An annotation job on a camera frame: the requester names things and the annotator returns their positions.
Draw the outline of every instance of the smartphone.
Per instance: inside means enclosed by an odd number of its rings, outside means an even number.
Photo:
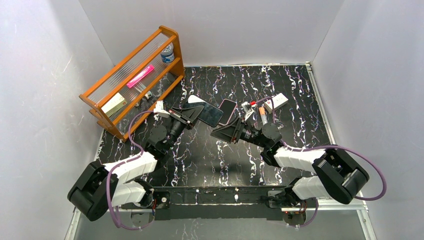
[[[199,98],[196,95],[190,95],[187,99],[187,102],[182,106],[183,109],[188,109],[197,106],[204,106],[203,111],[199,114],[198,118],[200,121],[205,124],[215,128],[218,126],[224,112],[217,108],[216,106],[206,102],[205,100]]]
[[[219,125],[225,126],[230,122],[231,117],[234,114],[234,111],[237,108],[237,103],[235,101],[224,99],[219,105],[219,109],[222,110],[223,115],[221,120],[219,120]]]

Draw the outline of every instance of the white box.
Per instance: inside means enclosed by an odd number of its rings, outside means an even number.
[[[289,100],[282,93],[279,93],[272,97],[272,101],[274,103],[274,110],[275,110],[283,106],[284,104],[286,104]],[[266,101],[264,105],[266,110],[268,110],[269,113],[273,112],[273,105],[271,103],[271,100]]]
[[[101,110],[110,118],[114,113],[127,104],[127,100],[117,93],[106,104],[101,107]]]

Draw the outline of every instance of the black marble surface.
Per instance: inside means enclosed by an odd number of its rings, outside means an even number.
[[[235,115],[241,115],[241,103],[283,93],[288,103],[276,110],[276,124],[283,140],[290,146],[308,148],[328,145],[314,90],[304,65],[189,67],[185,79],[166,97],[166,106],[181,107],[189,95],[197,95],[214,106],[223,99],[236,101]],[[261,119],[255,113],[253,120]],[[141,143],[152,126],[163,120],[150,115],[136,130],[134,140]],[[198,122],[184,130],[172,150],[170,160],[158,171],[145,176],[153,186],[263,186],[287,185],[295,177],[310,177],[310,172],[266,165],[260,147],[240,140],[228,144],[211,137],[213,129]],[[123,143],[105,132],[98,149],[98,159],[110,163],[139,151],[130,141]]]

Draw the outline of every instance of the pink phone case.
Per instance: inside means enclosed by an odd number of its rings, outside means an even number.
[[[218,124],[219,124],[219,125],[221,125],[221,126],[228,125],[228,123],[229,123],[229,122],[230,122],[230,120],[231,120],[231,117],[232,117],[232,116],[233,116],[233,114],[234,114],[234,111],[235,111],[235,110],[236,110],[236,108],[237,108],[237,102],[235,102],[235,101],[233,101],[233,100],[230,100],[230,99],[225,98],[224,100],[222,100],[221,104],[220,104],[220,105],[219,105],[219,107],[218,107],[220,110],[222,110],[222,109],[221,109],[221,105],[224,103],[224,101],[225,101],[225,100],[235,103],[235,106],[234,106],[234,109],[232,110],[232,112],[231,112],[231,114],[230,114],[230,116],[229,116],[229,118],[228,118],[228,121],[227,121],[225,124],[223,124],[223,123],[218,123]]]

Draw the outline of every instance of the small cardboard box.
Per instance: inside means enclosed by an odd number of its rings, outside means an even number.
[[[110,118],[114,113],[127,104],[127,100],[117,93],[101,108],[103,112]]]

